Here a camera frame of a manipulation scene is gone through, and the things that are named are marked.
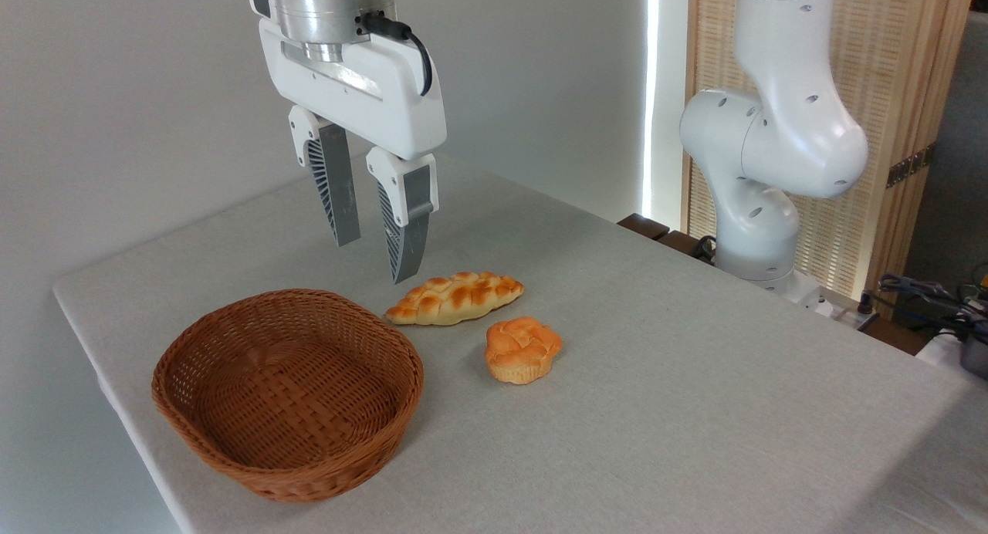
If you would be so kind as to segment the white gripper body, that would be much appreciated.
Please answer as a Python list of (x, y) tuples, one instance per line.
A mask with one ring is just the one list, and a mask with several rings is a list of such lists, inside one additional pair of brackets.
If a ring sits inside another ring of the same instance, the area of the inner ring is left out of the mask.
[(249, 0), (276, 91), (403, 159), (447, 140), (431, 57), (394, 0)]

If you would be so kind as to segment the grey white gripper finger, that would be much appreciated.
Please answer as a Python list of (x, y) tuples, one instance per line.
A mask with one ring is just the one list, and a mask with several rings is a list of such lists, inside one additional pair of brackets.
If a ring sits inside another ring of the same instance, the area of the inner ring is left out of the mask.
[(367, 169), (377, 180), (393, 283), (418, 273), (430, 215), (438, 210), (435, 157), (405, 161), (381, 147), (368, 151)]
[(290, 109), (289, 125), (297, 161), (312, 173), (337, 245), (356, 241), (360, 225), (346, 131), (301, 106)]

